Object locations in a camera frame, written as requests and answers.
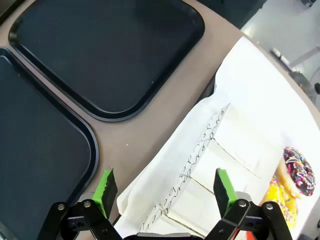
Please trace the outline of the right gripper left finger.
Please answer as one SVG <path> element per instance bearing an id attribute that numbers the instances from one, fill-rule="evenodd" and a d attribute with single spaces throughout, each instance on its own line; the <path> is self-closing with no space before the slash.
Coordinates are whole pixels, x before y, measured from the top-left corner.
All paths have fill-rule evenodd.
<path id="1" fill-rule="evenodd" d="M 80 232 L 90 231 L 96 240 L 121 240 L 109 221 L 118 192 L 114 170 L 106 170 L 92 196 L 69 206 L 54 203 L 38 234 L 38 240 L 75 240 Z"/>

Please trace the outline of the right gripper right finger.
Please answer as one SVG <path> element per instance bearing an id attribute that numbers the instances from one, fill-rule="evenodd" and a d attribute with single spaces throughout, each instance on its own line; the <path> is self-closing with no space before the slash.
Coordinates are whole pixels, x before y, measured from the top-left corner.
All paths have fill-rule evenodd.
<path id="1" fill-rule="evenodd" d="M 255 240 L 292 239 L 280 206 L 274 201 L 259 206 L 238 198 L 225 169 L 216 169 L 213 192 L 221 219 L 207 240 L 233 240 L 240 231 L 252 233 Z"/>

